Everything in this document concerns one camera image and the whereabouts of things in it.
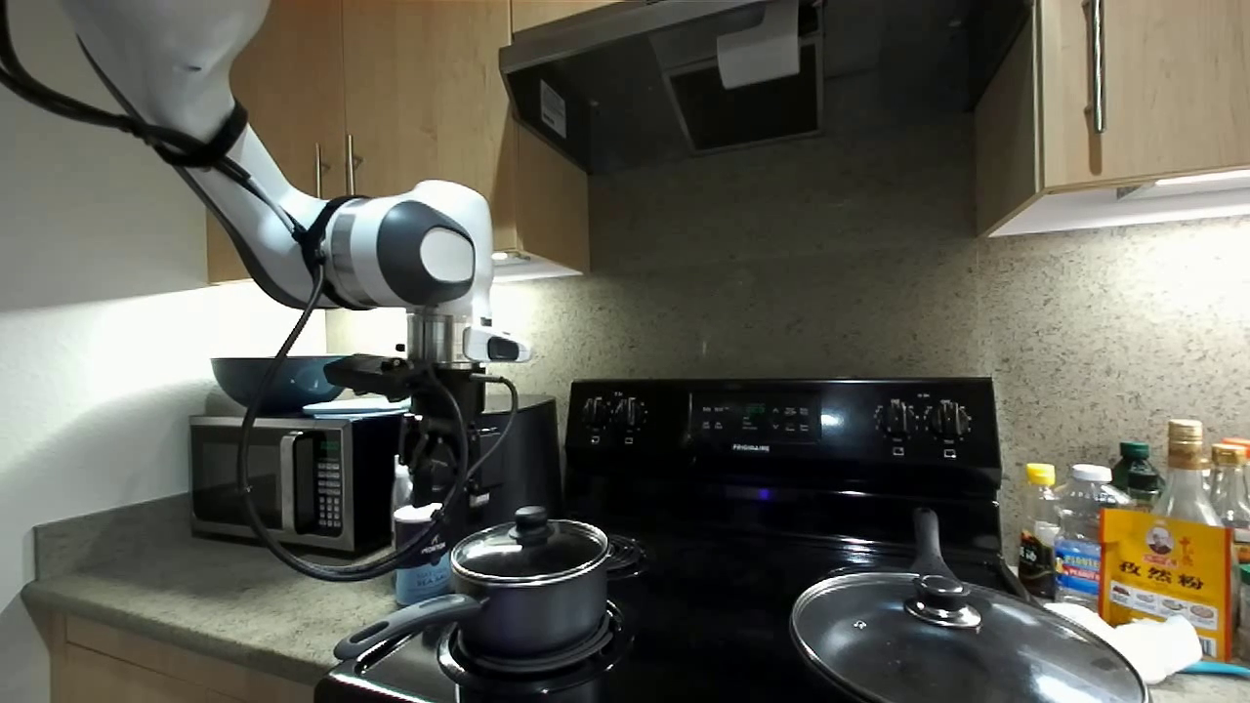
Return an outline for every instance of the stainless steel range hood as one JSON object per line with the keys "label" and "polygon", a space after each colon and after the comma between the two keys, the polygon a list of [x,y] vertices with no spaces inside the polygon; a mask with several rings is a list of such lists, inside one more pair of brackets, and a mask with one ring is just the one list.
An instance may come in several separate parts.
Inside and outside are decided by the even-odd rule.
{"label": "stainless steel range hood", "polygon": [[969,23],[980,2],[1025,7],[1020,0],[626,0],[518,31],[501,50],[501,69],[514,116],[599,174],[828,126],[848,132],[905,112],[965,110]]}

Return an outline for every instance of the pot lid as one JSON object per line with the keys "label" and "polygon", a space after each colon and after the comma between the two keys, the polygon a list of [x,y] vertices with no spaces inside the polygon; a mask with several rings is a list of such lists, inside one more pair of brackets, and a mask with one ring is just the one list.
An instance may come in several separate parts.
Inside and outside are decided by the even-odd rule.
{"label": "pot lid", "polygon": [[599,570],[615,553],[594,524],[518,507],[512,524],[484,528],[454,550],[454,566],[490,584],[542,584]]}
{"label": "pot lid", "polygon": [[863,699],[1143,699],[1094,631],[948,572],[836,572],[792,601],[790,626],[806,664]]}

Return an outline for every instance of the kitchen cabinet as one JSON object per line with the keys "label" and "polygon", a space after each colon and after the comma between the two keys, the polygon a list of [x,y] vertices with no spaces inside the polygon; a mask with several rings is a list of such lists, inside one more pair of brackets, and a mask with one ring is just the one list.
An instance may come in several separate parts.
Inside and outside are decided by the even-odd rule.
{"label": "kitchen cabinet", "polygon": [[210,658],[99,622],[51,622],[51,703],[307,703],[314,684]]}
{"label": "kitchen cabinet", "polygon": [[975,106],[975,228],[1184,213],[1169,174],[1250,166],[1250,0],[1033,0]]}
{"label": "kitchen cabinet", "polygon": [[[508,116],[501,45],[514,21],[590,2],[546,0],[272,0],[233,63],[233,90],[292,183],[319,196],[456,181],[493,199],[512,269],[590,265],[590,186]],[[210,280],[243,265],[210,229]]]}

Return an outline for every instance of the pot handle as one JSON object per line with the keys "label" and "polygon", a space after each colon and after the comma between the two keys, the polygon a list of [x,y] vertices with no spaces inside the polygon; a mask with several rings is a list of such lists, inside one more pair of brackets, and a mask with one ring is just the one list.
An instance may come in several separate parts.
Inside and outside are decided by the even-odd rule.
{"label": "pot handle", "polygon": [[414,601],[414,605],[393,608],[389,618],[352,631],[349,639],[341,639],[335,645],[335,658],[341,664],[361,664],[375,649],[389,649],[397,636],[411,636],[417,628],[462,622],[462,618],[484,608],[484,601],[490,596],[473,596],[473,592],[439,592],[439,596]]}
{"label": "pot handle", "polygon": [[943,524],[935,507],[914,507],[914,566],[919,572],[944,572],[953,570],[943,559]]}

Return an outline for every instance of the oven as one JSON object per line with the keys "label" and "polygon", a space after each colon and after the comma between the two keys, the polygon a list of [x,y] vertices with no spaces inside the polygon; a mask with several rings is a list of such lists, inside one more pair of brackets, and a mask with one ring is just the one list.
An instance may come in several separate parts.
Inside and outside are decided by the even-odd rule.
{"label": "oven", "polygon": [[991,377],[587,377],[561,514],[615,539],[594,639],[496,664],[439,628],[345,664],[319,699],[833,699],[798,655],[798,592],[910,570],[935,507],[958,579],[1016,588],[999,550]]}

